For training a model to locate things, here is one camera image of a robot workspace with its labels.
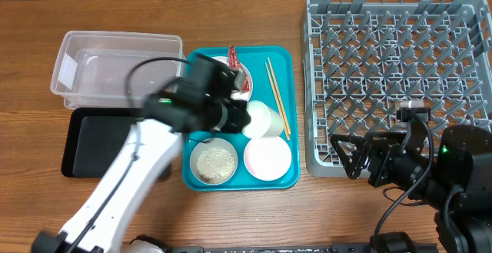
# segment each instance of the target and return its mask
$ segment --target metal dish rack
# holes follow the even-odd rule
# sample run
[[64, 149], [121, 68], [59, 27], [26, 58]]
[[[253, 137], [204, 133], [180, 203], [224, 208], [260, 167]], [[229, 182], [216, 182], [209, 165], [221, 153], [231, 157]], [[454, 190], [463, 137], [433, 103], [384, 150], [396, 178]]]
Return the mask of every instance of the metal dish rack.
[[399, 100], [420, 99], [431, 108], [436, 148], [449, 125], [490, 131], [490, 21], [487, 0], [307, 0], [307, 170], [345, 176], [330, 135], [396, 131]]

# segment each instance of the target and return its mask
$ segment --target wooden table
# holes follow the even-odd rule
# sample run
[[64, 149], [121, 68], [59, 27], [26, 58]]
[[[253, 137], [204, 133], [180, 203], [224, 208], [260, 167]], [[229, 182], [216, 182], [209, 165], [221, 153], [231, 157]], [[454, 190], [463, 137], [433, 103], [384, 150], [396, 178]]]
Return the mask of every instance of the wooden table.
[[[228, 45], [280, 45], [292, 55], [302, 176], [283, 191], [195, 192], [173, 175], [156, 183], [126, 241], [147, 234], [170, 245], [329, 245], [368, 241], [390, 205], [365, 180], [315, 178], [304, 164], [300, 19], [305, 0], [84, 0], [0, 3], [0, 251], [27, 252], [57, 232], [98, 183], [60, 172], [71, 111], [50, 92], [70, 30], [173, 34], [184, 53]], [[383, 227], [437, 242], [435, 210], [399, 207]]]

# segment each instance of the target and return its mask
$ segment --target wire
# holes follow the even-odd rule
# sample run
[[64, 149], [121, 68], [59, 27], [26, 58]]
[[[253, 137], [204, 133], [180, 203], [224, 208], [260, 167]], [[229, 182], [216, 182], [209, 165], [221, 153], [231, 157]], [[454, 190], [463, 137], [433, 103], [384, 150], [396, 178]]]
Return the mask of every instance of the wire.
[[389, 207], [388, 210], [386, 210], [386, 212], [383, 214], [383, 216], [381, 217], [381, 219], [379, 220], [379, 222], [377, 223], [376, 225], [376, 229], [374, 230], [374, 247], [375, 248], [379, 248], [379, 241], [378, 241], [378, 238], [379, 238], [379, 231], [381, 230], [381, 227], [383, 226], [383, 223], [386, 221], [386, 219], [390, 216], [391, 212], [411, 193], [414, 191], [415, 188], [418, 187], [418, 185], [421, 184], [421, 182], [427, 177], [427, 175], [429, 174], [429, 172], [431, 171], [431, 167], [432, 167], [432, 162], [433, 162], [433, 159], [434, 159], [434, 141], [432, 139], [432, 133], [431, 133], [431, 130], [429, 129], [429, 126], [427, 125], [427, 123], [425, 123], [418, 115], [413, 115], [413, 119], [416, 119], [418, 120], [424, 127], [425, 127], [425, 131], [427, 133], [427, 139], [429, 140], [429, 162], [427, 163], [427, 167], [425, 168], [425, 171], [424, 173], [422, 174], [422, 176], [419, 177], [418, 180], [416, 180], [414, 182], [414, 184], [409, 187], [409, 189], [404, 192], [402, 195], [400, 195], [400, 197]]
[[[133, 98], [131, 97], [131, 90], [130, 90], [130, 82], [131, 82], [131, 77], [133, 74], [143, 65], [146, 65], [151, 62], [157, 62], [157, 61], [177, 61], [177, 62], [183, 62], [185, 64], [190, 65], [191, 62], [180, 59], [180, 58], [174, 58], [174, 57], [158, 57], [158, 58], [150, 58], [148, 60], [145, 60], [143, 62], [138, 63], [135, 67], [133, 67], [130, 72], [126, 75], [125, 77], [125, 98], [128, 103], [128, 107], [130, 108], [135, 108], [135, 103], [133, 101]], [[180, 78], [174, 77], [170, 81], [164, 84], [162, 89], [169, 88], [171, 85], [176, 84], [179, 81]], [[140, 144], [141, 144], [141, 131], [140, 131], [140, 125], [138, 124], [138, 117], [135, 116], [135, 147], [133, 149], [133, 153], [131, 154], [131, 161], [128, 163], [125, 172], [123, 172], [123, 175], [120, 177], [118, 182], [116, 183], [115, 187], [111, 190], [109, 193], [108, 197], [102, 202], [101, 206], [99, 206], [98, 210], [94, 213], [94, 215], [87, 221], [87, 225], [84, 227], [84, 229], [80, 232], [78, 237], [74, 240], [74, 242], [71, 243], [70, 247], [67, 249], [65, 253], [72, 253], [76, 248], [77, 245], [82, 241], [82, 239], [85, 237], [85, 235], [94, 227], [95, 221], [98, 219], [99, 215], [102, 213], [106, 205], [109, 203], [113, 195], [115, 195], [116, 191], [118, 190], [119, 186], [125, 179], [126, 175], [130, 171], [131, 165], [133, 165], [134, 161], [137, 161], [140, 157], [138, 156], [138, 151], [140, 150]]]
[[[392, 190], [392, 189], [399, 189], [401, 191], [404, 191], [404, 189], [400, 188], [400, 187], [391, 187], [391, 188], [385, 188], [383, 190], [383, 196], [389, 200], [389, 201], [392, 201], [392, 202], [395, 202], [396, 200], [390, 198], [388, 195], [387, 195], [387, 192]], [[423, 203], [422, 201], [417, 201], [417, 202], [412, 202], [412, 203], [400, 203], [400, 205], [402, 206], [406, 206], [406, 207], [417, 207], [417, 206], [422, 206], [422, 205], [426, 205], [425, 203]]]
[[453, 197], [460, 192], [463, 192], [462, 187], [459, 185], [454, 185], [451, 191], [449, 192], [449, 195], [447, 195], [446, 203], [444, 203], [444, 210], [443, 210], [444, 224], [448, 228], [449, 228], [449, 204], [451, 202], [451, 199], [453, 199]]

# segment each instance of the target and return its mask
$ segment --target chopsticks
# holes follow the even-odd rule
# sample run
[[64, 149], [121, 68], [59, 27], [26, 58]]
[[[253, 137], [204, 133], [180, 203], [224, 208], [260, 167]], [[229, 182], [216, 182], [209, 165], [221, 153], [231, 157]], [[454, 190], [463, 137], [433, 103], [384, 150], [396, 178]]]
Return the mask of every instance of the chopsticks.
[[290, 141], [291, 127], [289, 126], [289, 121], [287, 120], [287, 114], [285, 113], [284, 103], [278, 90], [277, 79], [275, 78], [274, 67], [271, 65], [270, 57], [268, 57], [268, 64], [265, 62], [264, 65], [267, 68], [268, 78], [270, 79], [271, 91], [274, 93], [275, 102], [277, 103], [278, 112], [284, 120], [284, 131], [287, 140]]

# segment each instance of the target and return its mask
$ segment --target blue tray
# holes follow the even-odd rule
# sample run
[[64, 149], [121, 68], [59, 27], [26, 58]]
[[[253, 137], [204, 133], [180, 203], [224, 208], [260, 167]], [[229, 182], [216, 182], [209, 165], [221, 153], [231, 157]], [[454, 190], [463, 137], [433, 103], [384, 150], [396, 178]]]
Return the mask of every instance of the blue tray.
[[[253, 94], [251, 100], [260, 100], [270, 108], [278, 112], [275, 103], [274, 94], [271, 90], [270, 81], [268, 80], [267, 70], [264, 63], [270, 57], [271, 64], [274, 67], [277, 78], [278, 88], [282, 95], [285, 112], [287, 113], [289, 126], [291, 127], [291, 140], [287, 141], [285, 133], [281, 137], [287, 141], [292, 152], [292, 164], [287, 173], [275, 181], [258, 180], [249, 174], [244, 166], [243, 154], [244, 147], [249, 142], [243, 134], [216, 134], [217, 138], [223, 138], [229, 141], [238, 152], [239, 164], [236, 173], [223, 184], [206, 185], [196, 179], [190, 169], [190, 154], [193, 148], [198, 144], [197, 141], [187, 140], [183, 145], [183, 169], [182, 175], [186, 185], [195, 191], [239, 191], [239, 190], [261, 190], [274, 188], [290, 188], [299, 179], [301, 175], [301, 164], [299, 162], [299, 141], [298, 141], [298, 124], [295, 105], [295, 88], [294, 77], [292, 72], [292, 58], [287, 50], [280, 46], [248, 46], [237, 47], [239, 61], [248, 68], [253, 78]], [[188, 59], [194, 61], [197, 53], [209, 57], [227, 56], [228, 48], [200, 48], [193, 51]], [[189, 72], [190, 66], [187, 66], [186, 73]], [[201, 141], [211, 134], [208, 132], [194, 132], [190, 138]]]

